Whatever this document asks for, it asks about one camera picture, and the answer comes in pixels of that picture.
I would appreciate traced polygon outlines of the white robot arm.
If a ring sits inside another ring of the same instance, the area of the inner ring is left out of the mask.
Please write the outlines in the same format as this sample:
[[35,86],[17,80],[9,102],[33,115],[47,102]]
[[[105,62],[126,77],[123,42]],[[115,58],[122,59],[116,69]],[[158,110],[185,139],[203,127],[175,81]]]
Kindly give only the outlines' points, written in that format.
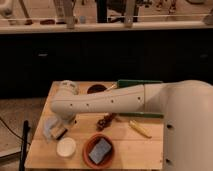
[[80,113],[159,113],[164,116],[163,171],[213,171],[213,85],[197,80],[154,83],[80,94],[65,80],[51,111],[68,120]]

